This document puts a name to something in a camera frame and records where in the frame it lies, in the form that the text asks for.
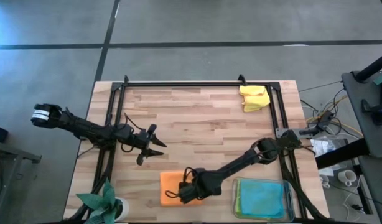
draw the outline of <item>yellow cloth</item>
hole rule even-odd
[[[260,110],[270,103],[270,97],[264,86],[240,86],[240,95],[243,95],[244,112]]]
[[[261,96],[266,92],[264,86],[240,86],[240,94],[243,96]]]

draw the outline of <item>table leg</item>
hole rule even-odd
[[[315,158],[315,161],[318,169],[322,169],[369,153],[365,139],[360,139],[332,152],[325,153]]]

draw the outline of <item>green plant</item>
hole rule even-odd
[[[115,223],[115,215],[122,201],[115,198],[115,191],[108,178],[105,180],[103,196],[96,194],[77,194],[77,197],[94,211],[85,224]]]

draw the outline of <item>plant leaf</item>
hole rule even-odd
[[[115,205],[115,191],[109,182],[108,178],[105,180],[105,185],[103,189],[104,199],[111,205],[111,208]]]
[[[105,224],[114,224],[115,223],[116,208],[103,214]]]
[[[95,217],[96,215],[102,215],[105,211],[109,209],[108,207],[100,207],[97,210],[94,210],[91,214],[90,217]]]
[[[85,224],[100,224],[104,221],[101,215],[96,215],[94,217],[89,218]]]
[[[103,197],[95,194],[77,194],[77,197],[85,204],[87,207],[97,210],[100,207],[105,207],[105,202]]]

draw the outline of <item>black clamp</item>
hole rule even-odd
[[[238,81],[241,81],[242,85],[244,85],[244,86],[248,85],[248,83],[246,82],[245,77],[243,75],[239,75]]]
[[[128,87],[129,86],[129,77],[127,75],[124,76],[123,86],[124,87]]]

